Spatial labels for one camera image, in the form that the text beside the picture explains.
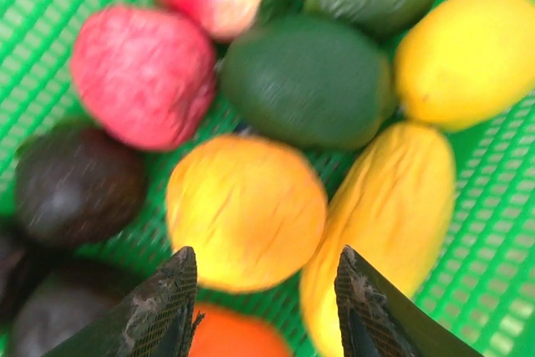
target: orange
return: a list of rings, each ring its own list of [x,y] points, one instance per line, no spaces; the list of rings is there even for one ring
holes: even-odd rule
[[[205,314],[189,357],[290,357],[290,348],[269,324],[210,304],[200,304],[197,313]]]

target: yellow lemon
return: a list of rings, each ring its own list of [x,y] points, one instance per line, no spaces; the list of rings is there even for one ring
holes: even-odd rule
[[[403,38],[395,87],[406,114],[463,130],[535,87],[535,0],[445,0]]]

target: dark purple plum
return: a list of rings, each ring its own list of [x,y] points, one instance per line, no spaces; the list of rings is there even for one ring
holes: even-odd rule
[[[28,240],[16,227],[0,229],[0,326],[9,324],[31,292],[66,257]]]
[[[35,290],[13,322],[6,357],[42,357],[105,315],[142,282],[118,268],[70,260]]]
[[[60,125],[25,144],[15,180],[22,229],[50,247],[113,237],[137,216],[147,191],[137,151],[87,124]]]

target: yellow mango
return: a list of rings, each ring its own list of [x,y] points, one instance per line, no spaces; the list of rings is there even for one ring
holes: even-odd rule
[[[305,326],[323,357],[343,357],[334,279],[345,245],[407,297],[438,258],[455,198],[455,160],[437,130],[400,122],[351,167],[329,204],[324,238],[300,282]]]
[[[219,135],[175,167],[166,206],[173,249],[194,248],[199,284],[244,293],[281,283],[312,257],[327,196],[290,146]]]
[[[464,130],[535,88],[535,0],[445,0],[395,52],[407,116]]]

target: plastic basket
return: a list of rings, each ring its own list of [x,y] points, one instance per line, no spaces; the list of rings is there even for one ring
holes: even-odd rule
[[[119,1],[150,3],[0,0],[0,212],[13,209],[18,143],[65,114],[83,113],[67,66],[74,37],[90,13]],[[415,296],[432,318],[486,357],[535,356],[534,104],[531,93],[496,119],[450,137],[458,165],[456,213],[442,256]],[[150,273],[171,255],[163,197],[172,168],[194,145],[232,131],[237,123],[220,96],[192,141],[170,154],[148,155],[150,195],[142,214],[111,241],[82,252]],[[341,152],[308,157],[330,195],[354,160],[354,154]],[[202,290],[200,297],[264,317],[280,329],[297,357],[311,357],[297,286],[296,275],[265,293]]]

